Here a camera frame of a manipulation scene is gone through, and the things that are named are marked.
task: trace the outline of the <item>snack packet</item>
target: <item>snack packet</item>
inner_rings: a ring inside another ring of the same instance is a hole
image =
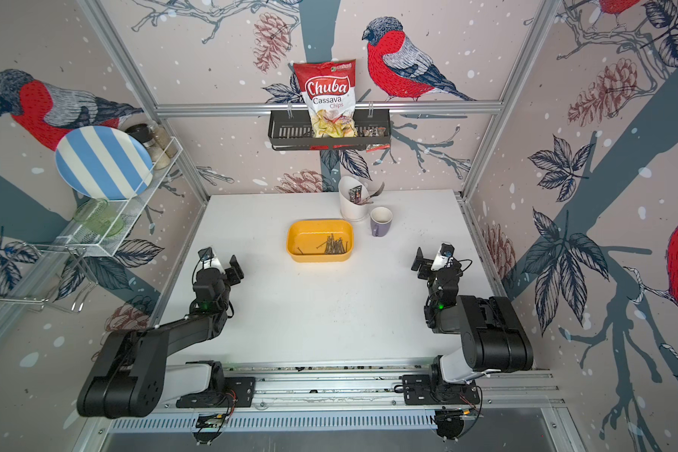
[[[355,137],[356,60],[294,64],[301,95],[312,118],[314,137]]]

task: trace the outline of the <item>white table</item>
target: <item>white table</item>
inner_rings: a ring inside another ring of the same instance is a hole
[[[384,192],[371,207],[394,214],[385,237],[369,220],[353,224],[354,250],[341,263],[296,263],[286,252],[295,221],[340,218],[339,194],[212,196],[161,323],[183,317],[194,299],[198,251],[213,247],[224,266],[235,254],[246,277],[231,288],[235,317],[216,339],[168,358],[253,366],[420,364],[460,347],[456,335],[426,327],[426,282],[410,269],[417,247],[434,258],[451,243],[472,259],[460,293],[489,297],[487,276],[451,190]]]

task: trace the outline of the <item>wallpaper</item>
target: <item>wallpaper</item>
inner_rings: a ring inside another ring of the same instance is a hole
[[[356,92],[385,101],[367,70],[372,20],[395,17],[403,33],[470,98],[495,100],[539,2],[468,0],[105,0],[118,33],[160,104],[265,102],[289,84],[291,65],[357,60]],[[423,96],[452,99],[450,94]]]
[[[58,174],[57,141],[83,125],[140,122],[140,111],[77,5],[0,2],[0,295],[37,260],[18,243],[52,242],[87,201]],[[88,258],[99,287],[79,315],[21,316],[0,342],[0,450],[72,449],[84,423],[75,399],[105,335],[147,325],[199,207],[173,169],[116,257]],[[58,303],[83,284],[70,273]]]
[[[589,450],[678,450],[678,0],[561,5],[470,203]]]
[[[342,59],[357,60],[359,101],[496,100],[539,5],[517,0],[432,7],[404,0],[103,3],[159,104],[303,103],[293,64]],[[398,40],[402,44],[395,49],[391,43]],[[370,66],[379,69],[372,73]],[[401,97],[408,92],[416,97]],[[459,191],[489,115],[397,115],[391,122],[391,151],[275,156],[265,146],[265,116],[171,121],[184,140],[196,143],[189,151],[211,194],[270,192],[281,184],[334,191],[342,174],[368,185],[384,182],[387,189]],[[255,165],[246,162],[248,155],[259,158]]]
[[[335,192],[344,174],[359,176],[370,189],[379,188],[382,182],[396,190],[458,187],[467,177],[489,115],[407,116],[390,117],[391,149],[353,151],[359,165],[345,160],[333,163],[318,150],[275,151],[266,138],[265,118],[169,122],[190,152],[209,194],[286,192],[277,187],[292,180],[298,187],[291,192]]]

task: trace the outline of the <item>mounting plate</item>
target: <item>mounting plate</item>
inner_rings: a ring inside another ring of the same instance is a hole
[[[253,377],[226,377],[223,391],[203,391],[201,393],[186,394],[176,402],[176,408],[220,408],[228,406],[229,399],[223,396],[228,390],[236,393],[236,408],[248,408],[253,401],[253,387],[256,378]]]
[[[479,403],[479,393],[469,385],[442,384],[432,392],[429,375],[402,375],[404,403],[407,405],[467,405]]]

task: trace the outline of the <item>blue and white striped plate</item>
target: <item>blue and white striped plate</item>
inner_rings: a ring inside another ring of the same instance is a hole
[[[70,131],[55,150],[58,173],[78,193],[127,200],[151,183],[148,151],[125,131],[104,126]]]

